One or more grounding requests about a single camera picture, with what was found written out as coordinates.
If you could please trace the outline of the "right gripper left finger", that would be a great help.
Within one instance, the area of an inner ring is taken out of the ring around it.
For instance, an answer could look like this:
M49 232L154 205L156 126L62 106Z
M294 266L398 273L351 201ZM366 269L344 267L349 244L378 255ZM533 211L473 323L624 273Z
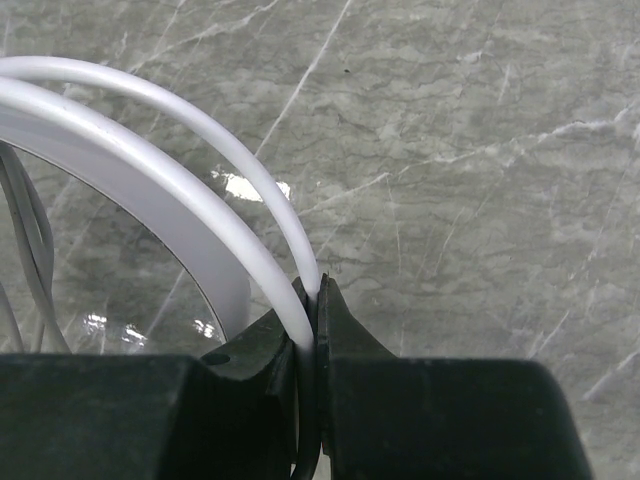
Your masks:
M273 309L201 360L224 397L291 398L296 392L295 345Z

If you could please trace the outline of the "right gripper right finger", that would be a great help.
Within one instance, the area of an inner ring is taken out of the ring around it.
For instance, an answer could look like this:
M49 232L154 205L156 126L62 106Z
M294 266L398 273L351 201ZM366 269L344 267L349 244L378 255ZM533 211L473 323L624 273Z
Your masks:
M318 296L316 350L318 360L336 356L394 359L350 312L335 279L324 274Z

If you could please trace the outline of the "white headset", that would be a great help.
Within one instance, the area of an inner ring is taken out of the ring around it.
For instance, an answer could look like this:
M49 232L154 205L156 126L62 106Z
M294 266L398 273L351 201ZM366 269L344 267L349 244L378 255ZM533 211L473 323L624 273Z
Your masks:
M36 86L56 80L112 90L183 123L231 162L251 183L283 232L307 300L301 302L282 269L236 213L182 165L154 145L101 114ZM295 345L299 395L296 479L312 478L320 450L316 420L315 338L320 274L298 216L263 164L225 127L193 104L135 75L103 65L50 56L1 60L1 101L72 132L114 154L185 208L216 236L259 285Z

